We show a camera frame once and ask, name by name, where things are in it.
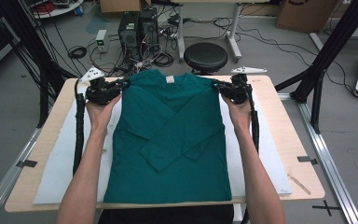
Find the white label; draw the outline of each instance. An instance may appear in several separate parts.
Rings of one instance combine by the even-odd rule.
[[[175,78],[173,76],[170,77],[165,77],[167,79],[167,83],[174,83],[175,82]]]

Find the green shirt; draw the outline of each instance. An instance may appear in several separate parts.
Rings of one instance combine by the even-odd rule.
[[[131,77],[113,134],[106,203],[229,201],[225,126],[209,78]]]

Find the computer tower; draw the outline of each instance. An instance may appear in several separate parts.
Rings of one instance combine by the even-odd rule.
[[[155,7],[145,8],[141,13],[140,23],[142,25],[141,38],[145,44],[142,49],[149,49],[152,53],[159,51],[157,9]]]
[[[141,31],[139,27],[139,15],[137,11],[124,12],[118,26],[118,36],[126,63],[136,63],[142,60],[140,54]]]

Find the human hand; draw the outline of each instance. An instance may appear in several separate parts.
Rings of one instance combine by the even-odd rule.
[[[249,100],[241,105],[236,105],[226,96],[222,95],[222,98],[228,105],[229,116],[234,125],[234,129],[246,128],[246,130],[249,130],[251,123],[251,106]]]
[[[112,116],[113,106],[120,100],[121,94],[107,105],[96,105],[90,101],[86,103],[91,123],[91,132],[106,132],[107,124]]]

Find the round stool seat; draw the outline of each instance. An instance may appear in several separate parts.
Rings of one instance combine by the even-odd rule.
[[[227,53],[222,47],[212,43],[197,43],[185,50],[184,60],[201,74],[218,71],[227,63]]]

